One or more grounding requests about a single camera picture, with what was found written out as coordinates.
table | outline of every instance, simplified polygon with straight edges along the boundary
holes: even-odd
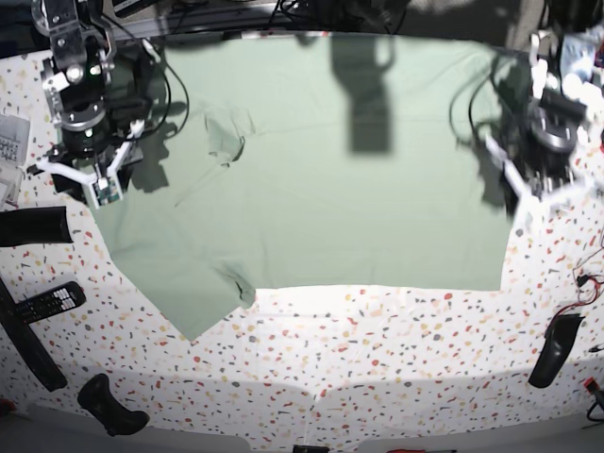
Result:
[[[56,139],[37,53],[0,61],[0,111],[32,123],[27,163]],[[579,166],[602,175],[604,155],[579,150]],[[325,287],[258,292],[190,343],[111,264],[89,210],[28,176],[20,207],[66,205],[73,244],[0,249],[0,275],[17,300],[77,280],[86,305],[32,326],[69,381],[48,393],[0,331],[0,395],[19,411],[37,402],[86,413],[81,386],[106,372],[111,390],[150,426],[239,435],[253,449],[327,445],[352,451],[376,438],[498,428],[586,411],[582,389],[601,378],[604,305],[583,310],[577,342],[555,383],[529,373],[549,319],[575,300],[571,270],[599,247],[604,205],[592,198],[546,223],[514,226],[501,291]],[[589,271],[601,272],[601,257]]]

green cloth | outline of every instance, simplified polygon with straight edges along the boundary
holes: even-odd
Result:
[[[499,288],[510,222],[461,143],[492,49],[361,35],[166,56],[188,123],[167,157],[143,143],[134,187],[94,217],[117,267],[187,338],[256,288]],[[488,87],[474,114],[499,115]]]

terrazzo pattern tablecloth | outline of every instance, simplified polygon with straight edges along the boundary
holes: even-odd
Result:
[[[0,62],[0,111],[32,122],[28,161],[56,139],[39,81],[46,53]],[[579,167],[601,176],[604,155]],[[150,425],[239,435],[253,449],[497,428],[585,411],[582,389],[602,377],[604,304],[586,316],[569,360],[545,390],[528,385],[549,319],[575,300],[572,268],[597,251],[604,206],[581,198],[540,232],[514,226],[499,292],[386,287],[258,291],[190,343],[109,260],[89,210],[57,195],[48,175],[27,177],[20,207],[66,205],[73,244],[0,249],[0,274],[22,300],[65,280],[88,302],[32,326],[69,381],[48,393],[0,329],[0,395],[19,411],[37,402],[86,413],[77,391],[109,373],[111,390]],[[601,273],[603,259],[588,270]]]

remote control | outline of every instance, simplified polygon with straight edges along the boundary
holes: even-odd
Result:
[[[77,283],[70,281],[17,304],[15,314],[24,324],[31,324],[75,309],[84,302],[86,302],[84,292]]]

speckled white surface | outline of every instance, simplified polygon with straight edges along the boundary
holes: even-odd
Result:
[[[0,62],[0,111],[29,116],[30,164],[56,134],[38,80],[40,53]],[[602,175],[604,155],[579,166]],[[21,300],[74,274],[88,302],[33,326],[69,380],[48,393],[0,331],[0,395],[84,413],[76,394],[107,372],[112,391],[150,425],[239,435],[254,449],[353,450],[367,439],[497,428],[585,411],[581,382],[602,377],[604,300],[586,316],[569,361],[545,390],[528,385],[549,319],[576,300],[571,270],[599,247],[604,206],[585,198],[541,233],[512,229],[500,292],[385,287],[258,291],[189,343],[111,264],[90,212],[28,177],[20,207],[66,205],[74,243],[0,249]],[[601,257],[588,270],[602,273]]]

